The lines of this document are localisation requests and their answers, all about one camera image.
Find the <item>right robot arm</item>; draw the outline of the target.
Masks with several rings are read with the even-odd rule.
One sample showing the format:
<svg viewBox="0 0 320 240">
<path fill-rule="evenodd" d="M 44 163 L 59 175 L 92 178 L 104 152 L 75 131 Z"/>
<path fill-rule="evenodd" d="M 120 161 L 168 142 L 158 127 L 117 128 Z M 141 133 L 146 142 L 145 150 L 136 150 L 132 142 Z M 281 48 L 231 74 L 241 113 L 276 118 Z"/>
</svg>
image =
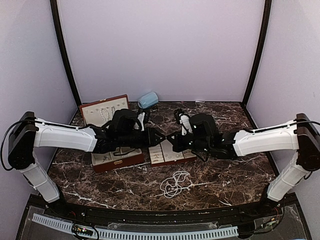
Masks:
<svg viewBox="0 0 320 240">
<path fill-rule="evenodd" d="M 233 160 L 250 154 L 294 150 L 295 153 L 282 172 L 263 190 L 255 213 L 266 217 L 278 202 L 307 175 L 320 168 L 320 133 L 304 113 L 286 123 L 260 129 L 243 129 L 220 133 L 211 115 L 199 113 L 184 119 L 176 114 L 181 131 L 166 138 L 174 152 L 190 150 L 194 155 L 205 154 L 219 160 Z"/>
</svg>

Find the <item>small red jewelry tray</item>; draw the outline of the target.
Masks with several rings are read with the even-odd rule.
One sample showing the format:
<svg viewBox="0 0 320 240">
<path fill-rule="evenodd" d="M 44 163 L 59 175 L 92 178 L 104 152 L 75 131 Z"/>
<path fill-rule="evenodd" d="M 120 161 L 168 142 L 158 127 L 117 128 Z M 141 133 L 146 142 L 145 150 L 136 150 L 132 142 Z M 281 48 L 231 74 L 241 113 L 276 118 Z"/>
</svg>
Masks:
<svg viewBox="0 0 320 240">
<path fill-rule="evenodd" d="M 164 140 L 156 146 L 149 147 L 148 151 L 152 167 L 179 164 L 197 159 L 197 156 L 192 154 L 190 150 L 182 152 L 173 151 L 173 145 L 168 140 Z"/>
</svg>

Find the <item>large red jewelry box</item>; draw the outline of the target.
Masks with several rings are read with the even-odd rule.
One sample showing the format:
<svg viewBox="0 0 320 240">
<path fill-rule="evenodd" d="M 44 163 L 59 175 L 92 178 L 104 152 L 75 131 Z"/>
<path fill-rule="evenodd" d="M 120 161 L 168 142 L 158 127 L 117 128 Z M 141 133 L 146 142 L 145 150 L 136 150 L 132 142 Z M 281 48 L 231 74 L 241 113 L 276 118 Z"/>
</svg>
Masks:
<svg viewBox="0 0 320 240">
<path fill-rule="evenodd" d="M 98 127 L 110 121 L 117 110 L 128 108 L 129 101 L 126 94 L 83 104 L 79 107 L 84 123 Z M 140 149 L 122 147 L 105 154 L 92 153 L 91 161 L 93 170 L 96 173 L 102 173 L 142 164 L 144 156 Z"/>
</svg>

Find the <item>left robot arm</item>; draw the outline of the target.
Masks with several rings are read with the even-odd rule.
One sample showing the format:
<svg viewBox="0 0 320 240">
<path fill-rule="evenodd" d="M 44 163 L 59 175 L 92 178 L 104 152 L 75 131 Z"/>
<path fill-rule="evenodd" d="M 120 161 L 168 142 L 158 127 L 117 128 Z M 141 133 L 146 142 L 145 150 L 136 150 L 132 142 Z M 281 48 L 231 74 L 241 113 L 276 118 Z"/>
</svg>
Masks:
<svg viewBox="0 0 320 240">
<path fill-rule="evenodd" d="M 93 154 L 106 154 L 125 147 L 143 149 L 165 140 L 165 135 L 153 127 L 144 126 L 141 114 L 129 109 L 116 110 L 112 119 L 96 126 L 72 126 L 45 121 L 27 111 L 5 132 L 8 140 L 8 165 L 5 171 L 18 170 L 37 190 L 48 207 L 60 218 L 67 218 L 70 206 L 59 188 L 39 164 L 35 148 L 75 149 Z"/>
</svg>

